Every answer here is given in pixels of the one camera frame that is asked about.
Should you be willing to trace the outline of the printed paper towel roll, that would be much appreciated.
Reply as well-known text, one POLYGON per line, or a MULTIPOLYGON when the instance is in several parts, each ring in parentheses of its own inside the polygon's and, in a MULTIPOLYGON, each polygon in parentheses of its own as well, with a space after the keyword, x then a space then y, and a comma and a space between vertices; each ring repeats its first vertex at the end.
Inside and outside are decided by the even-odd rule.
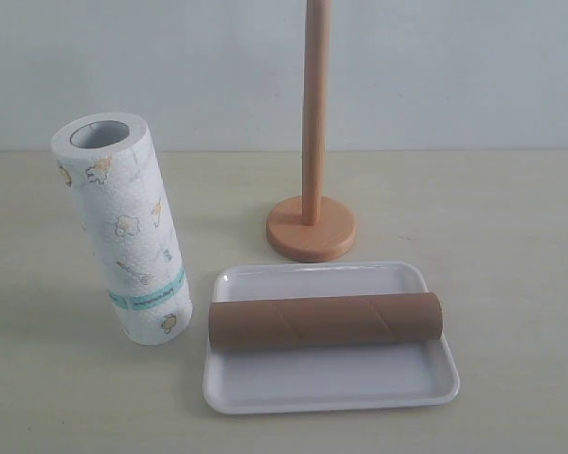
POLYGON ((173 340, 193 304, 147 122, 132 113, 87 115, 50 146, 126 335, 146 346, 173 340))

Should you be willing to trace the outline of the brown cardboard tube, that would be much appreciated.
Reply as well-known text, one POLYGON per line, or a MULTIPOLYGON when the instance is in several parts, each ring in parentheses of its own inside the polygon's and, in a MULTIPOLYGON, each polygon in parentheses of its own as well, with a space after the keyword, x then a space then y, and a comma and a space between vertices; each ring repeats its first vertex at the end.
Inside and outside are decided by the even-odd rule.
POLYGON ((215 302, 217 351, 436 341, 443 312, 432 292, 215 302))

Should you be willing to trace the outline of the wooden paper towel holder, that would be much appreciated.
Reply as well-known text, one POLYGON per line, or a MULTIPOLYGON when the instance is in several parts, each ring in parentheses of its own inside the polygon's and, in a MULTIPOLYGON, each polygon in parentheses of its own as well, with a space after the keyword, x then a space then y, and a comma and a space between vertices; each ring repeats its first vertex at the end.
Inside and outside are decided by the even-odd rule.
POLYGON ((357 230, 352 211, 322 194, 331 6, 330 1, 306 3, 301 195, 278 203, 266 219, 270 246, 301 263, 344 255, 353 246, 357 230))

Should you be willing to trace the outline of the white plastic tray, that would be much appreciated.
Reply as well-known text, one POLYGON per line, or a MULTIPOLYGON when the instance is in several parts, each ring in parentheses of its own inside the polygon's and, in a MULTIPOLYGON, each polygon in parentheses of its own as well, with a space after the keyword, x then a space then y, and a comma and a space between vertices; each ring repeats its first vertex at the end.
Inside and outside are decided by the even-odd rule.
MULTIPOLYGON (((237 266, 213 287, 216 303, 418 293, 421 272, 399 261, 237 266)), ((370 410, 446 404, 460 379, 444 338, 398 345, 206 349, 204 399, 223 414, 370 410)))

